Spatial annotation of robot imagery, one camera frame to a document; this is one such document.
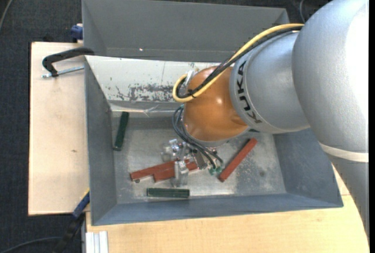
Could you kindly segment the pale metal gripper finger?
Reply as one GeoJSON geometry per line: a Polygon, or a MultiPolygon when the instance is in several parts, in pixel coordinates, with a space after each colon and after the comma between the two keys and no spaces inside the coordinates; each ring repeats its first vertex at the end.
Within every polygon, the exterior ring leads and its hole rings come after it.
{"type": "Polygon", "coordinates": [[[162,145],[161,158],[164,162],[178,159],[179,143],[177,139],[171,139],[162,145]]]}
{"type": "Polygon", "coordinates": [[[171,184],[173,187],[186,186],[188,183],[189,169],[186,162],[183,160],[174,161],[174,175],[171,178],[171,184]]]}

